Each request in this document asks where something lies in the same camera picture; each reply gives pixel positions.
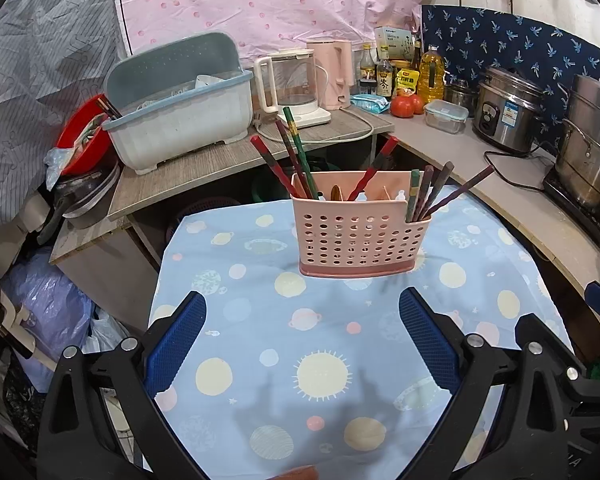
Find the blue tablecloth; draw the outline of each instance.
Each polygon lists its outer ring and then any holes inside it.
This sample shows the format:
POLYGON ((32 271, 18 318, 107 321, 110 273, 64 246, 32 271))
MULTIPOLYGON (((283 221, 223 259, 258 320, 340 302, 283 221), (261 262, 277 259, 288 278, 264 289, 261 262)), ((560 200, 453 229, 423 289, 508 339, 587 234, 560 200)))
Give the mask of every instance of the blue tablecloth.
POLYGON ((398 317, 407 286, 492 345, 516 348, 516 321, 530 312, 569 344, 530 255, 473 196, 434 215, 414 270, 358 280, 300 275, 291 201, 236 206, 185 218, 164 254, 151 320, 190 290, 208 312, 158 405, 212 480, 307 464, 321 480, 392 480, 450 399, 398 317))

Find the perforated basket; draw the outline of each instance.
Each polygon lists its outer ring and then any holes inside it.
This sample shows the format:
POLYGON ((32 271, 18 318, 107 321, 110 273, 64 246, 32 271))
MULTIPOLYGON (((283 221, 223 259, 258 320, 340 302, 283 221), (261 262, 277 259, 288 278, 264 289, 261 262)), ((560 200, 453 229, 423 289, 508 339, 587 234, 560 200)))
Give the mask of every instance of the perforated basket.
MULTIPOLYGON (((364 171, 312 173, 325 197, 340 186, 346 199, 364 171)), ((300 272, 318 278, 369 278, 407 272, 431 218, 404 221, 406 200, 395 198, 400 190, 408 198, 410 171, 378 171, 365 187, 366 202, 332 202, 293 198, 300 272)), ((294 174, 292 183, 299 188, 294 174)))

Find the black stove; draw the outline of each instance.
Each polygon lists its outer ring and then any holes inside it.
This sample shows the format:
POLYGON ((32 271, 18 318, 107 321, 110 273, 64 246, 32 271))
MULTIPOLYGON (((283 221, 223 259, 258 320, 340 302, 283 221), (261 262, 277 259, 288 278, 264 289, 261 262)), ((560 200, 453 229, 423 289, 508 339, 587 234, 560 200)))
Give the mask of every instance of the black stove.
POLYGON ((583 208, 576 200, 564 189, 558 179, 558 173, 555 168, 551 168, 549 173, 542 181, 544 192, 557 205, 565 211, 576 223, 586 232, 589 237, 600 246, 600 218, 594 216, 590 211, 583 208))

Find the tomato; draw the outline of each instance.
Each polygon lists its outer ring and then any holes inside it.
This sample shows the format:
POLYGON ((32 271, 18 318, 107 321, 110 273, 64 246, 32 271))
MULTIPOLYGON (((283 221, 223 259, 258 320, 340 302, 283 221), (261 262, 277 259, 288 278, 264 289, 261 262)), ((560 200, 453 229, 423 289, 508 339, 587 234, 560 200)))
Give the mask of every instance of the tomato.
POLYGON ((411 100, 411 106, 413 106, 413 113, 422 115, 424 113, 424 99, 418 94, 413 94, 409 99, 411 100))
POLYGON ((396 96, 391 99, 391 107, 389 108, 391 115, 402 118, 413 117, 413 105, 411 97, 396 96))

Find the red bowl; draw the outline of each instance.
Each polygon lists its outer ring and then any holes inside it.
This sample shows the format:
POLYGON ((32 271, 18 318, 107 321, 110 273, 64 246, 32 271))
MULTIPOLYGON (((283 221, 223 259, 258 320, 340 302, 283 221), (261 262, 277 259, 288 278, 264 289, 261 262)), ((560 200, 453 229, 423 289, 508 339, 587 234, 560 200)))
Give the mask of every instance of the red bowl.
MULTIPOLYGON (((72 115, 68 123, 65 124, 64 130, 58 137, 56 148, 72 148, 75 139, 82 133, 84 127, 89 124, 96 115, 102 113, 102 109, 98 106, 98 98, 104 94, 98 94, 85 102, 78 111, 72 115)), ((74 157, 67 167, 62 170, 62 175, 78 175, 87 173, 96 167, 107 150, 111 146, 109 134, 98 127, 93 138, 82 150, 82 153, 74 157)))

